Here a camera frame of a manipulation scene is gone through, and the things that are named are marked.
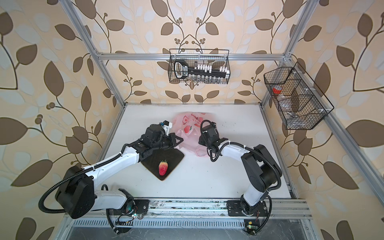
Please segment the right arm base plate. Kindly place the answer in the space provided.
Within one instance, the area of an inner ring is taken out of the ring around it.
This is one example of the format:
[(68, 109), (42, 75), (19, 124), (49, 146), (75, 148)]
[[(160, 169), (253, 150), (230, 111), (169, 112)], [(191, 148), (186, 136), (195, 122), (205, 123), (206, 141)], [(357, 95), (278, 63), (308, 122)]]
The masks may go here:
[(248, 205), (243, 200), (227, 201), (226, 207), (230, 217), (266, 217), (268, 208), (265, 202), (259, 202), (254, 206)]

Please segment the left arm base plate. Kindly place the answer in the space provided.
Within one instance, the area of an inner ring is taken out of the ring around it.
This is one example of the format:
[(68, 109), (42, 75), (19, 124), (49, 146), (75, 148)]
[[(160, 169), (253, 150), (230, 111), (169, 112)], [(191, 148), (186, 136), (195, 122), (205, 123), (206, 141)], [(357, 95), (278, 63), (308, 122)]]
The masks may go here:
[(128, 200), (120, 209), (112, 210), (111, 215), (145, 215), (149, 210), (149, 203), (150, 200), (147, 199)]

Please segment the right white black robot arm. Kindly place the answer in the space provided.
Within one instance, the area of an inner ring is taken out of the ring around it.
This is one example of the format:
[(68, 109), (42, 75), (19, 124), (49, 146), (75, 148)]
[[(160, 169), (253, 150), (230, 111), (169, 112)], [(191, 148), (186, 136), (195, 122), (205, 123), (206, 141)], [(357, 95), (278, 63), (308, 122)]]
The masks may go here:
[(246, 216), (254, 215), (261, 202), (271, 198), (269, 192), (281, 187), (283, 175), (281, 168), (263, 145), (250, 148), (231, 142), (227, 138), (220, 138), (214, 122), (202, 121), (200, 132), (199, 144), (207, 147), (212, 162), (224, 156), (243, 164), (250, 186), (240, 198), (240, 209)]

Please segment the pink plastic bag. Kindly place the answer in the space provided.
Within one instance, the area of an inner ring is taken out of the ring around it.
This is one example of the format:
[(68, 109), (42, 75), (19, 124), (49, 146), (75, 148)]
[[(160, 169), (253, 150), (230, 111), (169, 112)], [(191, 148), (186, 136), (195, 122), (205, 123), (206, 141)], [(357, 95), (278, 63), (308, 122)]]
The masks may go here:
[(200, 127), (203, 120), (214, 121), (215, 116), (210, 113), (183, 112), (177, 114), (172, 123), (172, 132), (183, 138), (177, 149), (186, 149), (197, 157), (207, 157), (207, 147), (199, 144)]

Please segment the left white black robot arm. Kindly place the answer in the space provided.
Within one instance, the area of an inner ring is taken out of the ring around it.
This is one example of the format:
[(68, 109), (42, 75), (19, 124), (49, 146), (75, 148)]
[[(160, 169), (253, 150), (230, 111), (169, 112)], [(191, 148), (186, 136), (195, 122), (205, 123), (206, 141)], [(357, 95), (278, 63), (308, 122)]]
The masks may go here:
[(91, 211), (122, 209), (133, 200), (126, 190), (98, 187), (121, 170), (147, 159), (154, 151), (174, 149), (182, 143), (183, 138), (172, 133), (171, 128), (167, 121), (152, 124), (138, 140), (124, 144), (116, 155), (83, 169), (77, 166), (68, 169), (65, 178), (42, 195), (39, 209), (47, 214), (67, 213), (72, 219)]

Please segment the red fake strawberry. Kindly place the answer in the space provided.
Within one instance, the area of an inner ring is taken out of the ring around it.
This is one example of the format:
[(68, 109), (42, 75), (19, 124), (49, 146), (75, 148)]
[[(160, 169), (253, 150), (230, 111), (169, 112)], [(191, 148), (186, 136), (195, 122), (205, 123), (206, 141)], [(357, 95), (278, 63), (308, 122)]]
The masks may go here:
[(160, 164), (159, 164), (159, 175), (160, 176), (164, 176), (167, 173), (168, 166), (169, 165), (168, 165), (168, 162), (166, 160), (160, 162)]

